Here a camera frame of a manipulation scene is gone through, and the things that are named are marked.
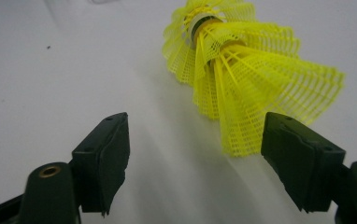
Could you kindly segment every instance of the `white surface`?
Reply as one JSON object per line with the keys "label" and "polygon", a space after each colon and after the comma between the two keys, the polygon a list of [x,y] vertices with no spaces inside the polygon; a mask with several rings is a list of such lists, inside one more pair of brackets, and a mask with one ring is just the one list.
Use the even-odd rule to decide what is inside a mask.
{"label": "white surface", "polygon": [[[357,161],[357,1],[254,1],[261,21],[292,26],[307,60],[347,73],[311,127]],[[0,0],[0,203],[28,174],[70,152],[104,117],[129,114],[132,154],[109,217],[83,223],[334,223],[299,212],[261,156],[221,154],[219,125],[200,116],[161,54],[184,0]]]}

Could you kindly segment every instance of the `brass grommet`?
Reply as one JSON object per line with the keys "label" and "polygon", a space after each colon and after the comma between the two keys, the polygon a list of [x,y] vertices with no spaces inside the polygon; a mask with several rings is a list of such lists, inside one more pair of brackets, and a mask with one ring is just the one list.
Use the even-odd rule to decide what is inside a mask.
{"label": "brass grommet", "polygon": [[55,165],[48,166],[48,167],[45,167],[44,169],[42,169],[39,172],[39,177],[48,178],[48,177],[51,177],[51,176],[59,174],[59,172],[61,170],[62,169],[59,166],[55,166]]}

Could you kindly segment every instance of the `yellow shuttlecock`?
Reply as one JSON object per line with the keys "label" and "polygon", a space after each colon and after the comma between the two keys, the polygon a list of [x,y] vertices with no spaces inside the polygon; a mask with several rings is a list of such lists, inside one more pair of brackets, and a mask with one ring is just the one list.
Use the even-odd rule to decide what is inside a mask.
{"label": "yellow shuttlecock", "polygon": [[228,44],[214,76],[224,152],[260,152],[264,117],[272,111],[309,124],[336,98],[344,74],[333,67]]}
{"label": "yellow shuttlecock", "polygon": [[[232,13],[238,6],[243,13]],[[342,73],[300,60],[292,29],[258,22],[252,4],[190,0],[172,21],[167,67],[193,86],[200,113],[220,119],[223,151],[232,156],[260,151],[266,112],[309,124],[342,88]]]}
{"label": "yellow shuttlecock", "polygon": [[195,46],[193,36],[203,21],[255,21],[253,4],[237,0],[193,0],[178,8],[164,30],[163,54],[167,68],[179,82],[193,85]]}

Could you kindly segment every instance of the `plastic shuttlecock skirt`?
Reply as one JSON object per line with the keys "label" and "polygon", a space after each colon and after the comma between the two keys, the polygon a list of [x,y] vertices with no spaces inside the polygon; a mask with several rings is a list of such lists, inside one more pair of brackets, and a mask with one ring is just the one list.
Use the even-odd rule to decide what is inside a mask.
{"label": "plastic shuttlecock skirt", "polygon": [[273,111],[309,124],[330,105],[344,75],[305,62],[290,27],[262,23],[251,3],[188,1],[164,30],[167,68],[193,86],[193,102],[220,119],[223,151],[260,151],[264,116]]}

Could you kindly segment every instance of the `shuttlecock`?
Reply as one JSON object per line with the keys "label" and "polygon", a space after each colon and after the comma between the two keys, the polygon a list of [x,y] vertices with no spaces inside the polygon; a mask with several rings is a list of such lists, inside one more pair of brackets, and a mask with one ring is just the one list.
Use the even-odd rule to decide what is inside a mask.
{"label": "shuttlecock", "polygon": [[164,32],[168,69],[193,86],[200,113],[220,119],[223,151],[232,156],[260,151],[266,112],[309,124],[343,86],[336,69],[299,59],[290,27],[255,20],[252,4],[189,1],[172,20]]}

